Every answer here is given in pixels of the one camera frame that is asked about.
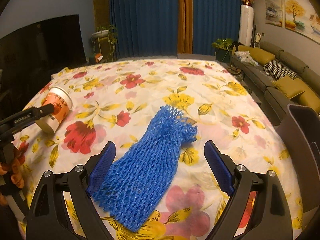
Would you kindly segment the person's left hand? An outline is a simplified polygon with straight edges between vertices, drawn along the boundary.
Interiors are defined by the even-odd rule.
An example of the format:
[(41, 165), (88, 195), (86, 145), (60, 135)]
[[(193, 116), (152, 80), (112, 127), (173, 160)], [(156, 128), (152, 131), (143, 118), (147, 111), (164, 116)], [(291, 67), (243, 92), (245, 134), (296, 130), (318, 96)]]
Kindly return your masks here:
[(11, 182), (19, 189), (22, 189), (24, 187), (24, 179), (22, 177), (22, 172), (20, 171), (20, 166), (20, 162), (17, 158), (15, 158), (11, 164), (1, 163), (1, 176), (8, 173)]

